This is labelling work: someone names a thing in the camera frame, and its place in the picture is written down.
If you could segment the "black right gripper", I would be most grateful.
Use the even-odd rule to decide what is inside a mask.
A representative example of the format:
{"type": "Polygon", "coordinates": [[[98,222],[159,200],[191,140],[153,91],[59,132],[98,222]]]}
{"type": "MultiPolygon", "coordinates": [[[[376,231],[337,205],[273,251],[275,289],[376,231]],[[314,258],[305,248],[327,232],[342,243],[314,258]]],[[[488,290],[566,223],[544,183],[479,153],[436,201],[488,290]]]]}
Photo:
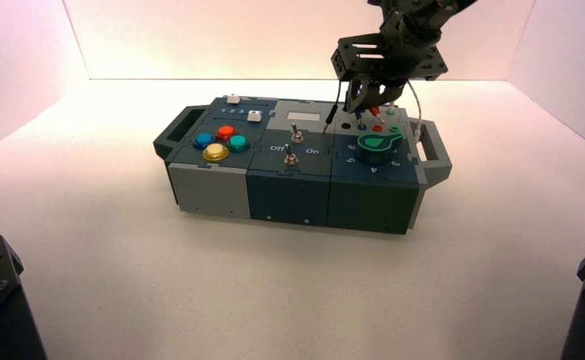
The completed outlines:
{"type": "Polygon", "coordinates": [[[403,93],[405,82],[383,84],[374,80],[424,79],[433,81],[448,71],[437,43],[442,29],[423,28],[407,38],[382,32],[342,37],[330,57],[340,81],[350,81],[344,111],[356,113],[396,101],[403,93]]]}

